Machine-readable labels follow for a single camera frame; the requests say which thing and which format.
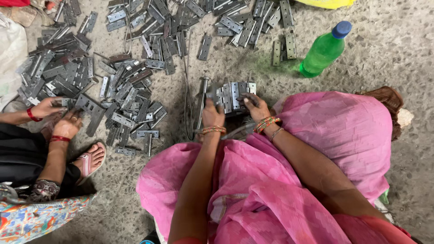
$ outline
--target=yellow bag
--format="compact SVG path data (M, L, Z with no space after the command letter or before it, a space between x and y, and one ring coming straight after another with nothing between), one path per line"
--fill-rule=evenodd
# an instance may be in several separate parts
M298 2L325 8L325 9L337 9L343 6L351 6L355 0L297 0Z

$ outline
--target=silver bracelet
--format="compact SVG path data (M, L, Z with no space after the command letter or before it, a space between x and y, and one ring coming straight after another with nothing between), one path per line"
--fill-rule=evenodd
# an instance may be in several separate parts
M273 138L277 135L277 133L279 133L279 131L283 130L282 127L280 127L278 130L276 130L276 132L274 132L274 134L270 137L270 142L273 142Z

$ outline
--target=bangle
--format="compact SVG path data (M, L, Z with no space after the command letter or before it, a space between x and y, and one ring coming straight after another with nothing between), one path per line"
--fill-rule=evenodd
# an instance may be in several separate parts
M281 131L281 130L283 130L283 128L282 127L280 127L278 130L276 130L274 133L273 133L273 135L270 137L270 142L272 143L273 142L273 138L277 135L277 133L279 133L279 131Z
M50 139L50 142L56 142L56 141L70 142L71 139L69 139L67 137L63 137L63 136L53 135Z
M56 140L51 139L51 140L50 140L50 142L57 142L57 141L61 141L61 142L69 142L69 141L67 141L67 140L60 140L60 139L56 139Z
M209 132L220 132L222 134L226 133L226 128L222 126L210 126L210 127L203 127L202 128L202 134L205 135Z
M39 121L41 121L42 119L37 119L35 116L33 116L33 114L32 114L32 108L33 108L33 107L30 107L30 108L27 109L27 114L28 114L28 116L29 116L33 121L35 121L35 122L39 122Z
M259 127L260 127L261 125L263 125L264 123L266 123L266 122L268 122L269 120L274 119L274 118L275 118L274 116L270 116L270 117L267 117L267 118L265 118L265 119L259 121L259 123L255 126L255 128L253 129L253 131L254 131L254 132L258 132L258 129L259 129Z
M263 119L261 122L259 122L255 129L253 129L254 132L261 134L261 132L269 125L273 124L273 123L277 123L277 122L281 122L282 119L281 118L276 118L274 116L268 117L266 119Z

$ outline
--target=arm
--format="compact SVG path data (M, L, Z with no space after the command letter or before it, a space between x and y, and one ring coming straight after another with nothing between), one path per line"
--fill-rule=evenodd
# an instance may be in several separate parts
M256 123L270 116L265 101L251 93L243 95ZM264 133L271 138L279 128L272 124L264 129ZM388 221L322 153L285 130L280 130L272 143L290 162L300 181L331 214L370 215Z
M38 105L31 108L33 116L37 119L42 119L54 112L65 111L64 107L53 107L53 103L62 99L61 97L49 97L42 100ZM27 114L27 111L17 111L12 113L0 114L0 123L11 125L21 125L31 121L32 119Z
M204 127L223 126L224 112L220 113L210 99L202 113ZM193 166L185 177L178 194L175 212L170 226L168 243L185 237L194 237L202 243L207 242L207 207L211 195L211 176L220 132L210 132L204 135L202 148Z
M82 127L82 118L78 111L69 111L57 124L54 126L53 135L72 139ZM54 141L48 146L47 162L38 177L38 180L50 180L57 183L62 183L66 169L66 151L69 142Z

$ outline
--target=blue bottle cap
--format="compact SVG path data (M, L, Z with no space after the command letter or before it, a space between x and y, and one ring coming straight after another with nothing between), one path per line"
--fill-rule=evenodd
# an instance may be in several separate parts
M351 31L351 23L348 21L339 22L332 30L332 36L336 39L342 39Z

